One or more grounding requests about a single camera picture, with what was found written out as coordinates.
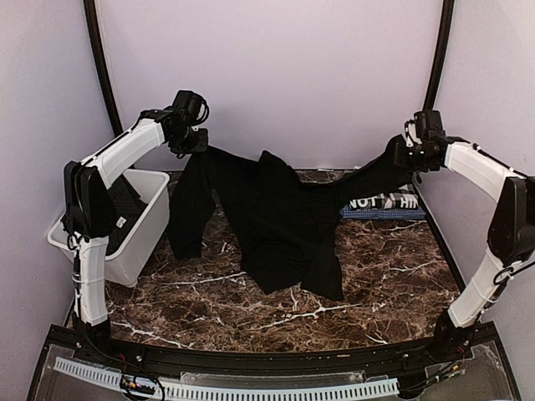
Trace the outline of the black long sleeve shirt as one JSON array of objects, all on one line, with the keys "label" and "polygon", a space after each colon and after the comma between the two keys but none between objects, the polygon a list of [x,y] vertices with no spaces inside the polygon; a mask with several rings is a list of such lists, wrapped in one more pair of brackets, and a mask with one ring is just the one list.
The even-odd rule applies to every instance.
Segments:
[{"label": "black long sleeve shirt", "polygon": [[176,259],[201,256],[207,222],[216,206],[237,237],[241,268],[270,294],[299,284],[322,297],[343,299],[335,255],[341,210],[351,200],[391,192],[410,181],[395,166],[397,135],[367,165],[328,184],[305,183],[277,156],[248,160],[209,147],[194,154],[170,201],[167,236]]}]

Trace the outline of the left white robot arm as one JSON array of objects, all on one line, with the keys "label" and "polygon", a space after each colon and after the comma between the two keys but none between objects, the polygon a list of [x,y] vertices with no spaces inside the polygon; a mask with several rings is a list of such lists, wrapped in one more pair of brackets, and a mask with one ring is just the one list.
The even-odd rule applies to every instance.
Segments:
[{"label": "left white robot arm", "polygon": [[202,124],[209,115],[208,103],[200,94],[180,90],[171,105],[141,111],[124,133],[64,167],[62,223],[67,247],[74,255],[74,310],[85,326],[98,327],[108,319],[104,264],[116,223],[110,188],[140,158],[162,145],[179,158],[205,151],[208,131]]}]

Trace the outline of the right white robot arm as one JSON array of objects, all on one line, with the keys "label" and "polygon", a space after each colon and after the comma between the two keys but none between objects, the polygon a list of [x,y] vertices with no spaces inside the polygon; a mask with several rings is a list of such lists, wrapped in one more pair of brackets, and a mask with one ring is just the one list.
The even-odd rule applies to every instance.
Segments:
[{"label": "right white robot arm", "polygon": [[534,179],[487,153],[480,145],[446,133],[437,110],[425,109],[405,122],[395,146],[395,163],[416,175],[448,170],[474,185],[490,208],[486,249],[459,297],[437,323],[439,334],[426,345],[436,363],[459,348],[455,332],[466,331],[492,305],[507,284],[532,267]]}]

